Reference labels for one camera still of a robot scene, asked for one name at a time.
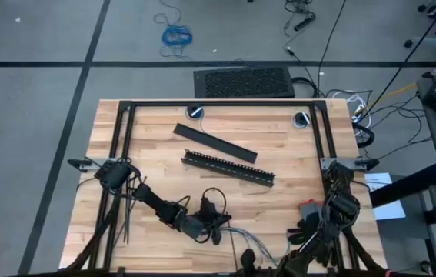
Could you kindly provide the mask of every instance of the black cable tray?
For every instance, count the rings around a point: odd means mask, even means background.
[[[185,150],[185,157],[181,158],[181,162],[187,165],[193,165],[201,169],[211,170],[230,177],[235,177],[241,180],[254,182],[259,185],[268,187],[273,186],[274,173],[265,172],[264,170],[254,169],[250,166],[235,164],[234,162],[224,159],[204,155],[199,152]]]

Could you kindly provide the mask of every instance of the white paper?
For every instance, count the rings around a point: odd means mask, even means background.
[[[369,173],[365,174],[364,177],[366,178],[366,184],[370,187],[370,192],[392,183],[388,173]],[[376,220],[402,219],[405,217],[400,200],[375,208],[373,211]]]

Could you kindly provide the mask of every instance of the coiled blue cable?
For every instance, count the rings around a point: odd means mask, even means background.
[[[153,17],[153,20],[156,23],[166,25],[166,29],[163,32],[163,36],[161,38],[164,46],[160,49],[159,55],[161,55],[162,57],[187,57],[183,55],[183,52],[184,48],[192,43],[192,33],[187,25],[177,25],[177,23],[179,23],[181,20],[181,10],[177,7],[166,4],[165,2],[163,2],[163,0],[159,0],[159,2],[161,5],[168,8],[173,8],[178,12],[177,20],[175,20],[171,24],[168,21],[168,17],[165,13],[158,13]],[[172,54],[163,54],[163,50],[165,48],[170,48],[172,50]]]

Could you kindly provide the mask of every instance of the floor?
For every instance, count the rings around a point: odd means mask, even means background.
[[[207,69],[207,61],[224,62],[209,66],[236,59],[277,62],[289,65],[292,76],[306,76],[283,50],[289,40],[283,25],[290,14],[282,2],[166,2],[178,6],[181,24],[191,27],[194,41],[185,49],[190,58],[160,56],[164,26],[154,23],[153,15],[177,15],[157,1],[0,0],[0,275],[17,274],[22,260],[22,268],[31,262],[30,272],[58,268],[79,178],[65,161],[85,154],[99,99],[193,98],[192,72]],[[403,42],[421,36],[431,24],[416,12],[420,4],[347,0],[321,68],[321,90],[371,89],[371,99],[378,97],[401,64],[397,62],[410,52]],[[287,44],[315,79],[341,5],[342,0],[313,0],[317,18]],[[432,70],[427,66],[436,62],[436,48],[422,44],[410,62],[389,92]],[[311,96],[308,87],[298,85],[295,91],[297,98]],[[413,95],[414,90],[378,107]],[[421,104],[413,100],[409,106]],[[383,116],[373,115],[373,123]],[[417,130],[416,119],[390,116],[374,128],[370,156],[396,149]],[[423,118],[418,138],[428,136]],[[434,162],[434,147],[426,142],[389,155],[373,172],[408,175]],[[48,212],[35,220],[40,203]],[[394,231],[399,224],[381,222],[380,228],[388,263],[400,270],[427,257],[421,236],[402,237]],[[42,226],[42,232],[30,234],[33,226]],[[30,262],[23,257],[28,240],[35,253]]]

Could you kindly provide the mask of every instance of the black metal frame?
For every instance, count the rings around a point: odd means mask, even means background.
[[[114,158],[117,155],[117,147],[118,147],[118,140],[121,133],[121,122],[122,117],[124,116],[125,112],[128,112],[128,121],[127,121],[127,127],[125,130],[125,137],[123,141],[123,148],[122,148],[122,154],[121,156],[128,157],[128,150],[130,147],[130,141],[131,141],[131,134],[132,134],[132,127],[134,125],[134,117],[135,117],[135,109],[138,106],[144,107],[144,106],[187,106],[191,103],[199,104],[203,107],[205,106],[296,106],[296,107],[307,107],[310,112],[311,117],[311,126],[313,128],[313,133],[315,137],[315,147],[317,149],[318,154],[318,166],[321,169],[321,163],[320,158],[325,157],[324,149],[322,146],[321,141],[321,135],[320,135],[320,129],[317,119],[316,110],[320,111],[322,115],[322,121],[324,123],[325,128],[325,136],[327,139],[327,146],[328,151],[330,153],[331,158],[336,158],[337,154],[335,151],[334,146],[334,138],[332,135],[331,130],[331,123],[329,121],[328,117],[328,110],[325,100],[307,100],[307,101],[293,101],[293,100],[254,100],[254,99],[243,99],[243,100],[217,100],[217,101],[206,101],[204,99],[195,99],[195,100],[165,100],[165,101],[120,101],[118,104],[118,112],[117,112],[117,118],[115,120],[115,128],[114,133],[111,141],[111,148],[110,148],[110,154],[109,158]],[[324,193],[327,193],[329,190],[329,187],[327,186],[327,183],[324,180],[324,176],[321,174],[322,182],[324,184]],[[107,204],[108,204],[108,193],[106,191],[103,191],[101,199],[100,199],[100,206],[98,208],[98,216],[97,216],[97,222],[96,222],[96,228],[100,226],[100,224],[103,221],[103,218],[105,216],[105,213],[107,211]],[[116,206],[116,209],[120,208],[120,199],[114,199],[112,202],[112,205]],[[113,253],[113,242],[115,239],[115,228],[117,225],[117,217],[114,218],[110,225],[110,229],[108,231],[108,238],[107,238],[107,246],[105,250],[105,257],[103,261],[103,268],[109,269],[111,264],[111,254]],[[98,261],[98,249],[99,245],[95,247],[95,250],[91,254],[88,268],[89,269],[95,269],[96,263]],[[354,248],[352,245],[349,245],[349,256],[351,259],[351,267],[353,269],[360,269],[358,257],[356,256],[356,253],[354,251]],[[342,249],[341,244],[338,239],[334,242],[334,251],[336,258],[338,260],[338,269],[344,269],[344,260],[342,256]],[[136,275],[147,275],[146,273],[136,273]],[[158,276],[177,276],[182,274],[172,274],[172,273],[165,273],[165,274],[155,274]],[[184,275],[208,275],[208,274],[184,274]]]

